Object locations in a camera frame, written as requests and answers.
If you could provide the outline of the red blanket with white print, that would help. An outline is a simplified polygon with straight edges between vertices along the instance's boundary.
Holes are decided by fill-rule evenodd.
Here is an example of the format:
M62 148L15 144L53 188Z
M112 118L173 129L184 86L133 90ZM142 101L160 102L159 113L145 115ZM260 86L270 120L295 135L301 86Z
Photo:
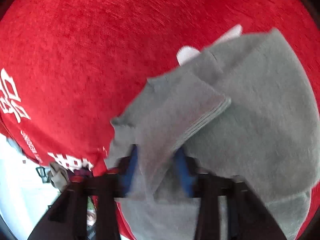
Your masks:
M1 120L27 156L106 161L111 120L148 79L214 44L277 29L319 107L319 30L300 0L15 0L1 20Z

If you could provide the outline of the grey beige cloth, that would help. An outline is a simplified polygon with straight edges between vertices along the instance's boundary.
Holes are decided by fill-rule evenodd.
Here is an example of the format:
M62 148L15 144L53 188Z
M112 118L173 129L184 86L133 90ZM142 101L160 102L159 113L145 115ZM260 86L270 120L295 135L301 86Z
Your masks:
M50 163L49 168L50 171L48 172L48 178L50 183L54 188L63 192L70 182L67 170L57 162Z

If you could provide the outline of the grey knit sweater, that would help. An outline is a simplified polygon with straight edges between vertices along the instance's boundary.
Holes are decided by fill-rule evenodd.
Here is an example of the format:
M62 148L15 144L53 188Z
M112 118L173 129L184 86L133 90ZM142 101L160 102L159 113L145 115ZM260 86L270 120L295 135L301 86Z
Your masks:
M113 165L138 146L132 190L120 201L136 239L192 239L199 201L173 167L186 155L221 177L244 177L287 239L294 239L319 181L319 111L307 75L283 35L246 34L207 47L148 79L111 120Z

